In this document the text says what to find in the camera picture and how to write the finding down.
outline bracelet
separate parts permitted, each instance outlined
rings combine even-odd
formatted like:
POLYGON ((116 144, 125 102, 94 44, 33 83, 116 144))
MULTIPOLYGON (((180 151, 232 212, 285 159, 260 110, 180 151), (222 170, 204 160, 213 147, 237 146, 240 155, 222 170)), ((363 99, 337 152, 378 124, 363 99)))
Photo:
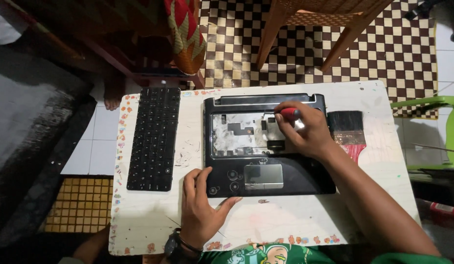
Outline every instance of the bracelet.
POLYGON ((176 234, 175 238, 178 240, 177 242, 180 242, 181 244, 183 244, 183 246, 187 247, 189 250, 197 253, 197 254, 201 254, 202 253, 202 249, 197 249, 191 245, 189 245, 188 243, 186 243, 180 236, 179 236, 179 232, 181 231, 181 228, 177 227, 175 228, 175 230, 173 231, 173 234, 176 234))

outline silver touchpad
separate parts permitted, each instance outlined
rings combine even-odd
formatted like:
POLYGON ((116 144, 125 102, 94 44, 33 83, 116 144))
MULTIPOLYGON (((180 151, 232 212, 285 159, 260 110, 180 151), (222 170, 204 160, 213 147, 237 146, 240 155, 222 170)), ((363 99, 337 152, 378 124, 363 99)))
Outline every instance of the silver touchpad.
POLYGON ((246 165, 245 189, 247 190, 264 190, 264 189, 281 189, 284 187, 284 177, 282 176, 282 165, 246 165))

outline green plastic stool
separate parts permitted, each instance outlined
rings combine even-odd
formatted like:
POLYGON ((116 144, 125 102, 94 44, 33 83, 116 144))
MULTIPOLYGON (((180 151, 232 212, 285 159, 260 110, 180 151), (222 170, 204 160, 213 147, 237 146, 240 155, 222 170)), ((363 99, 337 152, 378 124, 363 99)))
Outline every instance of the green plastic stool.
MULTIPOLYGON (((448 116, 447 119, 447 141, 446 141, 446 149, 454 150, 454 96, 435 96, 423 99, 415 99, 403 102, 396 102, 391 103, 391 108, 394 107, 403 107, 403 106, 416 106, 420 104, 428 104, 421 107, 421 112, 425 112, 427 110, 437 109, 440 107, 453 107, 452 112, 448 116)), ((444 163, 442 165, 407 165, 408 170, 418 170, 418 169, 434 169, 434 170, 442 170, 442 169, 449 169, 454 168, 454 152, 447 151, 448 159, 450 160, 448 163, 444 163)))

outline person's left hand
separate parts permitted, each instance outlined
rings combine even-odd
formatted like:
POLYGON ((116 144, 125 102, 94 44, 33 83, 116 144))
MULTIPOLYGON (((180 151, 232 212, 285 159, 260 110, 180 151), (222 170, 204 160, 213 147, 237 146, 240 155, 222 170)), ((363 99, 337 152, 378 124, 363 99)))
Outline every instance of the person's left hand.
POLYGON ((181 231, 179 236, 190 246, 202 249, 220 227, 230 209, 242 197, 230 197, 219 210, 212 208, 207 201, 206 179, 212 167, 204 170, 194 169, 183 180, 183 198, 181 200, 181 231))

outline laptop keyboard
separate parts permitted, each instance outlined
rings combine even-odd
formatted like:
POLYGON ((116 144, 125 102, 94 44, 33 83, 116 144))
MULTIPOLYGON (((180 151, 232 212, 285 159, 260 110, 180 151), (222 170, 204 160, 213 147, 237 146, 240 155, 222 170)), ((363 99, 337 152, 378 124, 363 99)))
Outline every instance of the laptop keyboard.
POLYGON ((137 110, 127 189, 171 189, 179 88, 143 87, 137 110))

